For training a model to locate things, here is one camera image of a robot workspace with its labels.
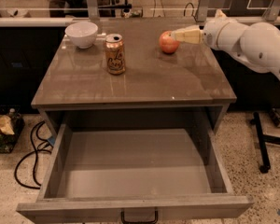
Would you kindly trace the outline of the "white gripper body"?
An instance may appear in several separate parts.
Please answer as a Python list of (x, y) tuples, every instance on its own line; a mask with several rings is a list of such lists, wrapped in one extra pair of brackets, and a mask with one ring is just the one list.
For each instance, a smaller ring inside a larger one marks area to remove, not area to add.
[(208, 21), (203, 28), (203, 42), (211, 49), (218, 50), (218, 34), (223, 26), (223, 12), (221, 9), (216, 11), (215, 17)]

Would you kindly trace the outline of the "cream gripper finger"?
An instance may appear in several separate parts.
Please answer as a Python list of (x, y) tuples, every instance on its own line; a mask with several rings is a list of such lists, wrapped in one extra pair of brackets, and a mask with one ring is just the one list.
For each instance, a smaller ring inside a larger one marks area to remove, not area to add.
[(172, 39), (190, 44), (200, 44), (203, 41), (199, 28), (178, 29), (171, 32)]

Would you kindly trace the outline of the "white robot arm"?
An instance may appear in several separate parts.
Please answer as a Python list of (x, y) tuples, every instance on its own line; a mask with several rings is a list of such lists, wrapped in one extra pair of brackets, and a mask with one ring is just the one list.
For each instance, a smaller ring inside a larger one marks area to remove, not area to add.
[(178, 42), (204, 43), (257, 73), (272, 73), (280, 81), (280, 30), (268, 22), (246, 25), (218, 9), (202, 29), (191, 25), (173, 30), (170, 37)]

